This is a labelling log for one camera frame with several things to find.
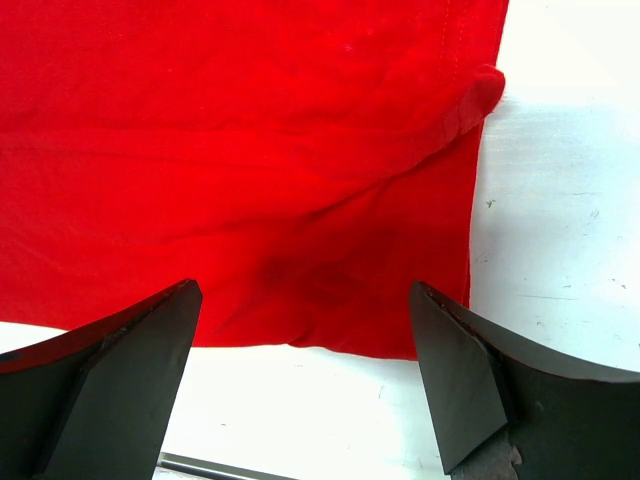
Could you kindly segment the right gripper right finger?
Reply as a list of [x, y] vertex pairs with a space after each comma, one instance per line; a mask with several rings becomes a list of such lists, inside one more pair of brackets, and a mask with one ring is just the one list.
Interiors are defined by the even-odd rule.
[[448, 477], [638, 477], [637, 372], [546, 347], [422, 282], [409, 309]]

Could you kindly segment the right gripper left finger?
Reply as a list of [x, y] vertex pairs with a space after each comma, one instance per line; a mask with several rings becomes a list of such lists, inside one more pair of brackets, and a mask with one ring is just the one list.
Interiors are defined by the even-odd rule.
[[2, 478], [152, 478], [201, 304], [183, 280], [2, 354]]

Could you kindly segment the red t-shirt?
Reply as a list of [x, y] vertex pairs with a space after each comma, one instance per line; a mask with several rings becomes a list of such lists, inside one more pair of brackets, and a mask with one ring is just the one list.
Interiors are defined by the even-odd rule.
[[5, 1], [1, 317], [64, 330], [182, 279], [195, 342], [414, 359], [471, 290], [504, 1]]

